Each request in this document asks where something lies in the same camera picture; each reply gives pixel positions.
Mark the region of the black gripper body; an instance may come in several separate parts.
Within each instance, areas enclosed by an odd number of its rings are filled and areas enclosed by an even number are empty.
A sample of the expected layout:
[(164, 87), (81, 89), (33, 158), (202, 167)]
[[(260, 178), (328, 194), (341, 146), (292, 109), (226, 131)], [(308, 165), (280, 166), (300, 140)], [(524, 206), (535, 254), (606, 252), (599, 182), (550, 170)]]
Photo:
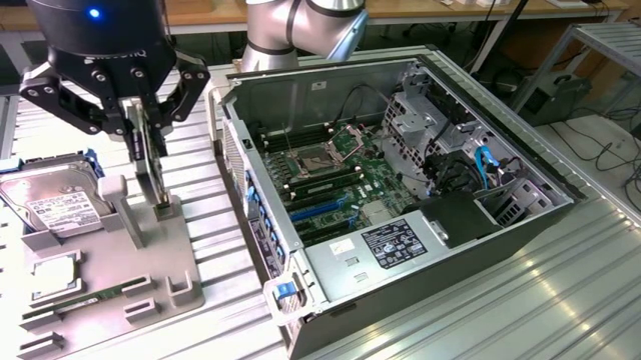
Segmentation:
[(26, 5), (46, 41), (45, 63), (61, 80), (81, 87), (89, 81), (89, 67), (105, 65), (117, 72), (120, 99), (138, 97), (140, 80), (152, 92), (158, 90), (176, 63), (158, 1), (27, 1)]

